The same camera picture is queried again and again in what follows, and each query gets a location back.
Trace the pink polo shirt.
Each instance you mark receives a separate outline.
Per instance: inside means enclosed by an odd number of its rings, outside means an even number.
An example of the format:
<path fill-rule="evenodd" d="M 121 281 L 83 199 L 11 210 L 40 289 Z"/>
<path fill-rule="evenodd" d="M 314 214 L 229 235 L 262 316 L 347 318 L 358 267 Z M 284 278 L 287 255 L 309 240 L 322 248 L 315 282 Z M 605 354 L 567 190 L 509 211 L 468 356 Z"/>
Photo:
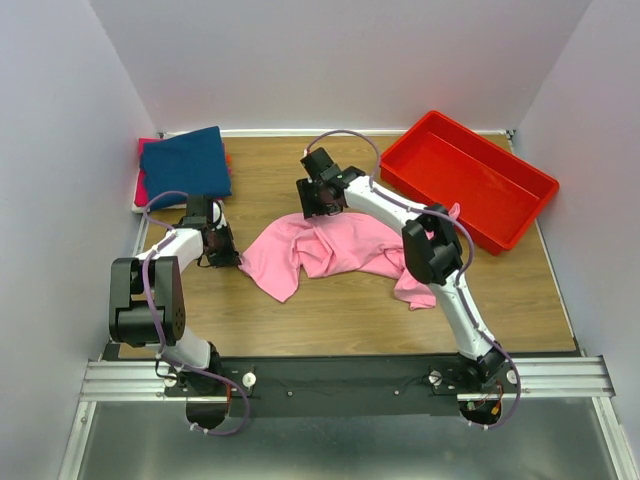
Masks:
<path fill-rule="evenodd" d="M 301 272 L 311 279 L 363 272 L 394 279 L 395 298 L 412 310 L 436 306 L 431 290 L 408 272 L 401 236 L 362 213 L 285 215 L 245 250 L 240 270 L 281 303 L 296 293 Z"/>

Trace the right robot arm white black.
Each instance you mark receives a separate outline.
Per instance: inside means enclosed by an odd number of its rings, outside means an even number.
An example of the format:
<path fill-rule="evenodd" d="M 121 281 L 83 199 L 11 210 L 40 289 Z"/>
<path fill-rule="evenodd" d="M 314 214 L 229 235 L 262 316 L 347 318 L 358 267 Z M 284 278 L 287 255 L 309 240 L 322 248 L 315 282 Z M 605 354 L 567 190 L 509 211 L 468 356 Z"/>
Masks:
<path fill-rule="evenodd" d="M 350 167 L 333 177 L 296 181 L 306 218 L 338 214 L 354 208 L 372 216 L 401 237 L 406 269 L 436 296 L 454 334 L 460 355 L 460 379 L 465 388 L 480 392 L 493 384 L 506 361 L 506 353 L 486 326 L 471 295 L 465 271 L 473 260 L 456 234 L 470 235 L 441 205 L 410 201 Z"/>

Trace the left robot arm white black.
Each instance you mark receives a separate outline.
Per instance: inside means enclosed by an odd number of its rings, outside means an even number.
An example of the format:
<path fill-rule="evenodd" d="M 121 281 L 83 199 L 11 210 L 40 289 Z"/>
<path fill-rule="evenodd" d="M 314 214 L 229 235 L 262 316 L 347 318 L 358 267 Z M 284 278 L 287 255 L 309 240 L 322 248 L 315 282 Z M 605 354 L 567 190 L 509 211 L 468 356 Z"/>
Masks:
<path fill-rule="evenodd" d="M 182 273 L 191 263 L 212 267 L 240 263 L 227 227 L 171 228 L 149 250 L 111 265 L 109 335 L 146 348 L 154 373 L 167 387 L 209 396 L 241 389 L 224 377 L 216 347 L 187 326 Z"/>

